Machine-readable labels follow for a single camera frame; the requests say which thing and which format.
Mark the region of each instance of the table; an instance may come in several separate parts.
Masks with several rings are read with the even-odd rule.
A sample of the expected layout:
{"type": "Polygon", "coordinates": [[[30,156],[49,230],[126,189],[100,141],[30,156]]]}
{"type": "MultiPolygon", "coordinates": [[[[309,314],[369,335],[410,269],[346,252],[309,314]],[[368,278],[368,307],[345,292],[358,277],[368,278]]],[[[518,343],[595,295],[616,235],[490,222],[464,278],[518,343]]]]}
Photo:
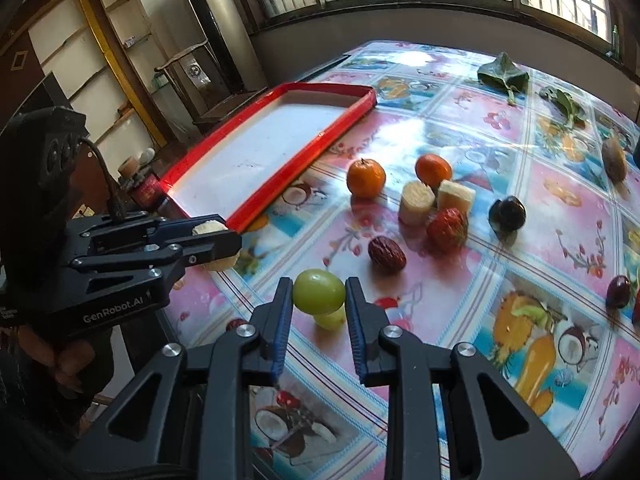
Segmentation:
{"type": "MultiPolygon", "coordinates": [[[[504,94],[478,83],[478,67],[493,59],[483,54],[388,41],[350,54],[314,81],[373,86],[378,106],[249,227],[234,270],[188,270],[165,310],[178,338],[187,346],[214,341],[229,321],[248,319],[269,301],[280,276],[313,267],[342,280],[358,276],[366,298],[424,342],[452,348],[471,341],[511,384],[524,371],[540,380],[526,387],[530,406],[580,472],[593,470],[640,403],[633,300],[617,317],[604,308],[614,276],[629,277],[634,299],[638,290],[640,171],[631,157],[638,127],[587,92],[530,68],[526,93],[509,106],[504,94]],[[584,107],[584,128],[562,131],[562,116],[538,95],[547,85],[584,107]],[[600,156],[602,139],[612,135],[628,160],[626,181],[615,188],[600,156]],[[436,258],[423,249],[423,229],[398,224],[402,185],[415,179],[423,153],[446,158],[454,180],[476,190],[460,254],[436,258]],[[360,157],[386,170],[374,202],[353,200],[346,189],[346,169],[360,157]],[[487,213],[510,194],[528,215],[516,242],[505,246],[487,213]],[[367,243],[377,235],[395,238],[406,253],[400,275],[372,273],[367,243]],[[518,316],[515,301],[524,306],[518,316]],[[542,309],[543,320],[523,316],[527,308],[542,309]]],[[[358,384],[346,327],[327,332],[295,311],[278,388],[252,389],[254,451],[286,479],[381,479],[387,398],[386,388],[358,384]]]]}

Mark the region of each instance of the red tray rim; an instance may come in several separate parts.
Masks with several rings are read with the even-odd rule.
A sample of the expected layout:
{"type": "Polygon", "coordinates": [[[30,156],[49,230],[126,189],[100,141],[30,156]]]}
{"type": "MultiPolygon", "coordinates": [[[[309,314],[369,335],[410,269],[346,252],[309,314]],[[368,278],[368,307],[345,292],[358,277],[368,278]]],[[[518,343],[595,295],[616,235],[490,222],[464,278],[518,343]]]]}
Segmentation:
{"type": "Polygon", "coordinates": [[[244,203],[226,219],[230,229],[242,232],[287,186],[306,170],[331,144],[347,132],[377,103],[376,91],[371,86],[338,83],[283,83],[244,108],[215,130],[209,137],[194,146],[162,178],[160,186],[165,193],[220,141],[287,92],[303,90],[348,95],[359,99],[349,106],[333,123],[319,132],[304,148],[271,175],[244,203]]]}

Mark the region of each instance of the human hand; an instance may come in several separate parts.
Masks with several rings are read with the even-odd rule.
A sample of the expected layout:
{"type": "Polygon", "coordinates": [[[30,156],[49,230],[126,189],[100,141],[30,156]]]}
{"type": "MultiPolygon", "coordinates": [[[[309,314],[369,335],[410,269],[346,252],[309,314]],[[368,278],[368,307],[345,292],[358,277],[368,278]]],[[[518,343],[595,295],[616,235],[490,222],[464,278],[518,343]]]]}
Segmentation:
{"type": "Polygon", "coordinates": [[[68,343],[56,352],[52,345],[44,341],[29,326],[18,329],[18,343],[34,361],[47,367],[50,375],[63,386],[82,393],[81,381],[76,374],[95,358],[94,348],[88,341],[80,339],[68,343]]]}

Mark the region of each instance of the banana chunk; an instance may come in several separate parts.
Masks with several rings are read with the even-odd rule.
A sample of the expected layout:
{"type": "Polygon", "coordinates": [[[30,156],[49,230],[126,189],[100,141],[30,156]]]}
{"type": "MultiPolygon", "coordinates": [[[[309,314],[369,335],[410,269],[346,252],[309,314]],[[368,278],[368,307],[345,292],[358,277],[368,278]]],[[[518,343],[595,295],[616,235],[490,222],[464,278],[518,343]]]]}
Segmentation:
{"type": "MultiPolygon", "coordinates": [[[[193,235],[203,235],[206,233],[224,231],[226,229],[227,227],[223,223],[220,223],[217,220],[209,220],[207,222],[204,222],[203,224],[196,225],[196,227],[194,227],[191,232],[193,235]]],[[[229,270],[232,269],[236,264],[239,255],[240,253],[237,252],[236,254],[234,254],[233,256],[229,256],[228,258],[222,258],[221,260],[214,260],[212,262],[209,262],[208,264],[203,264],[203,267],[209,272],[222,272],[223,270],[229,270]]]]}
{"type": "Polygon", "coordinates": [[[402,188],[398,217],[407,225],[424,225],[434,200],[435,195],[429,186],[420,180],[407,182],[402,188]]]}
{"type": "Polygon", "coordinates": [[[469,189],[450,180],[443,180],[438,189],[438,211],[455,207],[461,213],[468,214],[474,205],[475,198],[475,189],[469,189]]]}

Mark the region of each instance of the gripper logo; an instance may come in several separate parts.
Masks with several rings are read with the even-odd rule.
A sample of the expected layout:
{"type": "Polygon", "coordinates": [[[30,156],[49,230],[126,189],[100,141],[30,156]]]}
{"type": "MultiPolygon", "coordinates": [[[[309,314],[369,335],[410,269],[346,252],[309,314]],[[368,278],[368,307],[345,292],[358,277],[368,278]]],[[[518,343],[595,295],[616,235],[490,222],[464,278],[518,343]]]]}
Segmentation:
{"type": "MultiPolygon", "coordinates": [[[[147,298],[151,299],[151,292],[149,290],[146,292],[146,296],[147,298]]],[[[101,319],[105,319],[109,316],[115,316],[116,314],[120,314],[121,312],[143,306],[145,303],[148,303],[148,301],[145,302],[145,297],[139,296],[133,298],[132,300],[124,301],[123,303],[118,303],[113,306],[106,306],[102,310],[94,312],[93,314],[85,314],[84,316],[82,316],[82,320],[87,324],[91,324],[95,321],[100,321],[101,319]]]]}

